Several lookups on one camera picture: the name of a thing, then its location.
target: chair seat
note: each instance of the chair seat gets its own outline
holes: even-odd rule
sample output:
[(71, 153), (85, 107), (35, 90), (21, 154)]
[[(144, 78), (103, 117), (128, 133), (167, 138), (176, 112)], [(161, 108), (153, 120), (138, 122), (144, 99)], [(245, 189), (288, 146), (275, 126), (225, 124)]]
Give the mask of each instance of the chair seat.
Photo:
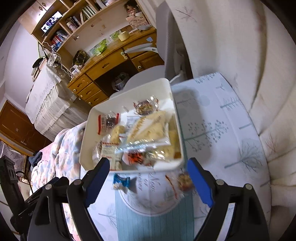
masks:
[(149, 69), (145, 69), (145, 70), (135, 74), (133, 77), (131, 77), (127, 81), (123, 90), (112, 94), (110, 96), (110, 98), (115, 97), (116, 95), (119, 95), (127, 90), (133, 89), (133, 88), (138, 87), (143, 84), (146, 84), (150, 81), (157, 80), (159, 78), (164, 78), (164, 77), (165, 77), (165, 66), (164, 65), (153, 66)]

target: floral blanket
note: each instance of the floral blanket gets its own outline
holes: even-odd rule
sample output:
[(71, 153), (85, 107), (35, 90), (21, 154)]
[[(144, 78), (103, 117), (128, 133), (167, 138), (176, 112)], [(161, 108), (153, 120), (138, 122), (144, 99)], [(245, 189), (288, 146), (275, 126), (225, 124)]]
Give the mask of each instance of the floral blanket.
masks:
[[(35, 192), (54, 177), (67, 177), (69, 183), (80, 178), (80, 148), (86, 121), (62, 130), (51, 144), (49, 157), (42, 159), (32, 170), (31, 185)], [(68, 204), (63, 204), (70, 233), (77, 234)]]

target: desk drawer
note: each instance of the desk drawer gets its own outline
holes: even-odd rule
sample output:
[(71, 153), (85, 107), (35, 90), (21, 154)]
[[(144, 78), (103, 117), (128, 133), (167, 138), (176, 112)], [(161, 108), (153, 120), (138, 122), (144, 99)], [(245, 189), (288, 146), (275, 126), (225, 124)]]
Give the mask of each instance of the desk drawer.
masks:
[(78, 94), (90, 83), (92, 83), (91, 79), (83, 74), (80, 78), (75, 80), (75, 82), (73, 82), (73, 84), (69, 86), (69, 89), (72, 90), (75, 94)]
[(127, 59), (124, 59), (124, 56), (121, 55), (122, 49), (115, 51), (114, 53), (108, 55), (107, 57), (100, 60), (95, 66), (86, 72), (86, 74), (92, 79), (95, 80), (104, 73), (113, 69), (115, 66), (123, 63)]
[[(152, 43), (152, 46), (151, 47), (156, 47), (156, 33), (154, 32), (154, 33), (151, 33), (151, 34), (149, 34), (149, 35), (146, 35), (146, 36), (144, 36), (144, 37), (142, 37), (142, 38), (140, 38), (140, 39), (137, 39), (137, 40), (135, 40), (135, 41), (133, 41), (133, 42), (131, 42), (131, 43), (129, 43), (129, 44), (127, 44), (127, 45), (125, 45), (124, 47), (123, 47), (123, 49), (124, 50), (127, 50), (127, 49), (129, 49), (129, 48), (131, 48), (131, 47), (134, 47), (134, 46), (137, 46), (137, 45), (140, 45), (140, 44), (148, 44), (148, 43)], [(140, 54), (142, 54), (143, 52), (136, 52), (136, 53), (128, 53), (127, 55), (130, 57), (130, 58), (133, 58), (133, 57), (135, 57), (135, 56), (138, 56), (138, 55), (140, 55)]]
[(88, 86), (86, 86), (82, 91), (80, 91), (78, 93), (78, 96), (83, 100), (87, 100), (100, 90), (101, 89), (97, 87), (95, 83), (91, 83)]
[(88, 98), (86, 102), (91, 105), (95, 106), (98, 103), (101, 103), (102, 101), (106, 100), (108, 98), (107, 95), (103, 91), (99, 91), (98, 93), (94, 94), (92, 97)]

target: wooden desk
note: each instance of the wooden desk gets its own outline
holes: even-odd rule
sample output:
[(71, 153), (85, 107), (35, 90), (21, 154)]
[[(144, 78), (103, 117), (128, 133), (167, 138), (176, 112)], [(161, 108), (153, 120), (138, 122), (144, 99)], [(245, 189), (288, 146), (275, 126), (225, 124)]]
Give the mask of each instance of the wooden desk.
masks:
[(123, 71), (133, 69), (132, 73), (135, 74), (135, 72), (164, 64), (160, 56), (154, 52), (124, 53), (128, 48), (149, 42), (156, 47), (155, 28), (132, 33), (124, 42), (114, 41), (102, 54), (86, 62), (81, 72), (70, 81), (68, 88), (91, 106), (105, 101), (115, 92), (111, 87), (112, 79), (108, 77), (108, 72), (113, 68), (123, 65)]

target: chair backrest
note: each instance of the chair backrest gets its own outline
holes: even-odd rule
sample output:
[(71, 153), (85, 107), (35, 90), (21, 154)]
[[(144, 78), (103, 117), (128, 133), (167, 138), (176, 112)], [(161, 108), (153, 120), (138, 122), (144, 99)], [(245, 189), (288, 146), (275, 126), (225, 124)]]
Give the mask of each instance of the chair backrest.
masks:
[(175, 24), (174, 16), (168, 4), (163, 1), (156, 9), (157, 50), (165, 63), (165, 78), (168, 80), (176, 76), (174, 67)]

